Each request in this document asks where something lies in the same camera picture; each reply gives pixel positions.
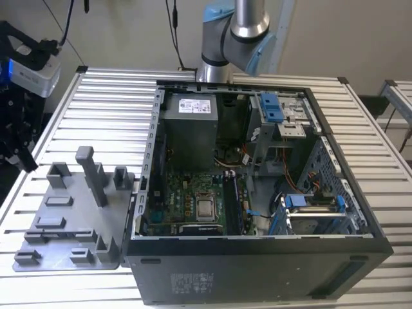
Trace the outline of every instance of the blue plastic clip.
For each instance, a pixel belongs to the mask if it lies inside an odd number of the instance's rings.
[[[283,111],[279,99],[274,93],[260,94],[261,107],[265,113],[267,122],[276,122],[281,124],[284,120]]]

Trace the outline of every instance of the orange wire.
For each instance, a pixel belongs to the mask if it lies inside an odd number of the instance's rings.
[[[283,148],[283,169],[284,169],[284,172],[285,172],[285,178],[286,178],[287,182],[289,183],[289,186],[291,186],[291,188],[293,188],[295,191],[303,194],[303,192],[300,191],[300,190],[296,187],[295,183],[294,183],[293,180],[292,180],[292,177],[290,177],[290,174],[289,174],[289,171],[288,171],[287,167],[288,167],[288,166],[287,166],[287,164],[286,164],[285,148]]]

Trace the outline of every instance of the black cable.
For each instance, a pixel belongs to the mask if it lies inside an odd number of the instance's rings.
[[[392,112],[392,114],[389,116],[388,123],[386,124],[385,130],[384,130],[385,133],[386,133],[386,130],[388,129],[389,123],[391,122],[392,117],[393,117],[393,114],[395,114],[395,111],[396,111],[396,110],[397,110],[396,108],[393,108],[393,112]]]
[[[180,58],[180,53],[179,53],[178,47],[177,47],[177,45],[174,41],[173,30],[172,30],[172,21],[171,21],[171,18],[170,18],[169,3],[167,2],[167,0],[165,0],[165,2],[166,2],[167,18],[169,19],[169,29],[170,29],[170,34],[171,34],[171,37],[172,37],[174,50],[176,50],[176,53],[178,55],[180,66],[182,67],[182,69],[184,69],[185,66],[183,65],[183,61],[182,61],[182,58]]]
[[[57,20],[57,18],[55,17],[55,15],[53,14],[53,11],[51,10],[51,8],[48,6],[46,0],[42,0],[44,5],[46,5],[47,9],[49,10],[51,16],[53,17],[53,19],[55,20],[55,22],[57,23],[57,26],[60,28],[61,32],[63,32],[63,28],[62,26],[59,24],[59,21]],[[73,51],[76,53],[77,57],[79,58],[80,62],[84,64],[82,57],[80,57],[79,53],[77,52],[77,50],[75,49],[75,47],[72,45],[72,43],[69,41],[69,39],[67,39],[67,42],[69,43],[69,45],[71,46],[71,48],[73,48]]]
[[[400,146],[399,153],[401,153],[402,150],[404,150],[407,140],[408,140],[408,138],[405,137],[404,141],[402,142],[402,145]]]
[[[59,43],[59,46],[63,46],[64,43],[66,42],[67,39],[67,33],[69,32],[69,26],[70,26],[70,19],[71,19],[71,12],[73,11],[73,5],[75,3],[75,0],[70,0],[70,5],[69,5],[69,11],[67,13],[67,19],[66,19],[66,27],[63,32],[62,39]]]

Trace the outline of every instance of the slotted aluminum surface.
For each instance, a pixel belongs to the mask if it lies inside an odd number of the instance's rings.
[[[19,176],[0,209],[0,304],[10,304],[13,308],[18,304],[24,308],[144,306],[128,268],[15,273],[13,256],[46,192],[45,176],[53,161],[66,161],[72,171],[78,171],[80,167],[74,161],[77,147],[92,145],[95,161],[102,162],[106,171],[113,170],[115,165],[126,165],[139,175],[156,79],[193,78],[191,72],[94,68],[76,75],[33,151],[40,167],[28,176],[24,173]],[[379,309],[396,304],[395,308],[412,308],[412,173],[353,90],[337,79],[319,77],[252,78],[238,74],[234,82],[312,89],[395,251],[336,303],[276,307]],[[241,307],[274,305],[242,304]]]

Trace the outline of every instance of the black wire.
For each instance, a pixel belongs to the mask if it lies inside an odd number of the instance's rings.
[[[402,142],[402,145],[400,146],[399,153],[401,153],[402,150],[404,150],[407,140],[408,140],[408,138],[405,137],[404,141]]]
[[[182,58],[180,58],[179,43],[178,43],[178,32],[177,32],[176,28],[174,29],[174,38],[176,39],[176,52],[178,53],[180,66],[182,67],[182,69],[185,69]]]
[[[170,19],[169,3],[167,2],[167,0],[165,0],[165,2],[166,2],[167,18],[169,19],[170,35],[171,35],[171,37],[172,37],[172,42],[173,42],[174,50],[176,50],[176,53],[177,53],[177,55],[178,55],[178,59],[179,59],[180,66],[181,66],[182,69],[183,69],[185,66],[183,65],[182,59],[180,58],[180,54],[179,54],[178,47],[177,47],[177,45],[176,45],[176,43],[175,43],[175,41],[174,41],[173,30],[172,30],[172,21],[171,21],[171,19]]]
[[[392,114],[389,116],[388,123],[386,124],[385,130],[384,130],[385,133],[386,133],[386,130],[388,129],[389,123],[391,122],[392,117],[393,117],[393,114],[395,114],[395,111],[396,111],[396,110],[397,110],[396,108],[393,108],[393,112],[392,112]]]
[[[48,6],[46,0],[42,0],[44,5],[46,5],[47,9],[49,10],[51,16],[53,17],[53,19],[55,20],[55,22],[57,23],[57,26],[60,28],[60,31],[63,32],[63,28],[62,26],[59,24],[59,21],[57,20],[57,18],[55,17],[55,15],[53,14],[53,11],[51,10],[51,8]],[[77,57],[79,58],[80,62],[84,65],[83,59],[82,57],[80,57],[79,53],[77,52],[77,50],[75,49],[75,47],[72,45],[72,43],[69,41],[69,39],[67,39],[67,42],[69,43],[69,45],[71,46],[71,48],[73,48],[73,51],[76,53]]]
[[[66,19],[66,27],[64,29],[62,39],[59,43],[60,46],[63,46],[67,39],[67,33],[69,32],[69,26],[70,26],[71,12],[73,11],[74,3],[75,3],[75,0],[70,0],[69,11],[67,13],[67,19]]]

